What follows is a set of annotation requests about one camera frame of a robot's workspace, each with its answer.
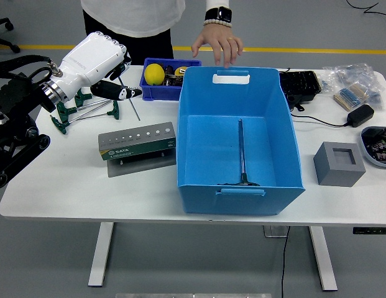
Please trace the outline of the person's left hand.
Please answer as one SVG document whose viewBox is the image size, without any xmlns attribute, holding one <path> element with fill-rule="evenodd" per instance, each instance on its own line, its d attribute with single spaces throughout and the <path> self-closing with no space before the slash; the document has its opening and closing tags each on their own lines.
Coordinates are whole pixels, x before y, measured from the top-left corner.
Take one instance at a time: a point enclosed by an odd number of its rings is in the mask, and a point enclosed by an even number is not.
<svg viewBox="0 0 386 298">
<path fill-rule="evenodd" d="M 191 46 L 192 57 L 197 57 L 200 48 L 206 44 L 213 50 L 215 65 L 219 66 L 223 62 L 225 68 L 235 64 L 237 57 L 242 55 L 244 48 L 242 40 L 233 34 L 230 27 L 219 24 L 203 26 Z"/>
</svg>

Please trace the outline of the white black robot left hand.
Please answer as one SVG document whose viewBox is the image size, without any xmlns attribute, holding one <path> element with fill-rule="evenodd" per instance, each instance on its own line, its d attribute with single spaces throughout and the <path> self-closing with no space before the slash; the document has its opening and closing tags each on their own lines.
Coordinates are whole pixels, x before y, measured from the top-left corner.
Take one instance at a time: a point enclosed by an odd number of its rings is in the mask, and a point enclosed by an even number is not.
<svg viewBox="0 0 386 298">
<path fill-rule="evenodd" d="M 123 44 L 96 31 L 63 58 L 42 89 L 54 104 L 65 103 L 82 87 L 90 87 L 107 77 L 114 80 L 131 63 L 129 52 Z"/>
</svg>

